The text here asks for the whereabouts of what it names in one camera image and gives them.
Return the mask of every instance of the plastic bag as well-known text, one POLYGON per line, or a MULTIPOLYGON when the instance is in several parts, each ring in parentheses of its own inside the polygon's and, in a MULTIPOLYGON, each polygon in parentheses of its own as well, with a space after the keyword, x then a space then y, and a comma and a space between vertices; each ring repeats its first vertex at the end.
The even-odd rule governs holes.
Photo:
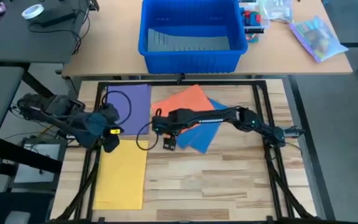
POLYGON ((317 62, 348 51, 318 16, 312 20, 290 24, 292 32, 317 62))
POLYGON ((262 4, 270 20, 293 22, 292 0, 262 0, 262 4))

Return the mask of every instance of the white tape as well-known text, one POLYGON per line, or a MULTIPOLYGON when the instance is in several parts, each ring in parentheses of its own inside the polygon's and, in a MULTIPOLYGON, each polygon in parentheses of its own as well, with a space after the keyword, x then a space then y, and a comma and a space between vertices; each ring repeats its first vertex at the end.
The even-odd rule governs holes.
POLYGON ((24 19, 32 19, 36 16, 38 16, 39 14, 41 14, 41 12, 44 11, 44 7, 41 4, 35 4, 31 7, 28 7, 26 10, 24 10, 22 12, 22 17, 24 19))

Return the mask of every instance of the blue storage bin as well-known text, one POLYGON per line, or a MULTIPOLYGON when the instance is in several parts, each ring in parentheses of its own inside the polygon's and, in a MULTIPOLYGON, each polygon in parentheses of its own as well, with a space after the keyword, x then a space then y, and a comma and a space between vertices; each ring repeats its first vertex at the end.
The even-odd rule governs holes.
POLYGON ((149 73, 233 72, 247 41, 238 0, 143 0, 139 52, 149 73))

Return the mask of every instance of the yellow cloth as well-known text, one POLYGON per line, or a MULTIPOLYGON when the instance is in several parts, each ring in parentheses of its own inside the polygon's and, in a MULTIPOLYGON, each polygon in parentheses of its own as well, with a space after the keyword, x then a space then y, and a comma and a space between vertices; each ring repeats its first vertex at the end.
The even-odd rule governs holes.
MULTIPOLYGON (((139 141, 148 148, 148 141, 139 141)), ((147 151, 135 141, 121 140, 113 152, 102 150, 94 210, 142 209, 147 151)))

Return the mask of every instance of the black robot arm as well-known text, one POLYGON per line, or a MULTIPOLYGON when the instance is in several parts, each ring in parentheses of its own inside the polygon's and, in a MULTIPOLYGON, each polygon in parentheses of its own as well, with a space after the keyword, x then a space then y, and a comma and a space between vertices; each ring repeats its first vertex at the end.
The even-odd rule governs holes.
POLYGON ((161 116, 161 112, 161 109, 158 109, 156 115, 153 116, 152 130, 157 134, 168 136, 164 138, 164 149, 174 150, 176 146, 175 137, 184 129, 201 123, 220 122, 231 123, 240 131, 256 131, 263 135, 270 144, 276 144, 279 147, 285 146, 283 129, 265 124, 255 112, 248 108, 237 106, 210 111, 177 109, 169 112, 167 117, 161 116))
POLYGON ((29 93, 17 101, 17 107, 25 119, 52 124, 60 129, 61 136, 72 135, 87 149, 100 141, 104 150, 111 152, 119 144, 118 134, 124 132, 116 124, 119 115, 110 103, 103 103, 97 111, 88 113, 82 102, 65 95, 46 98, 29 93))

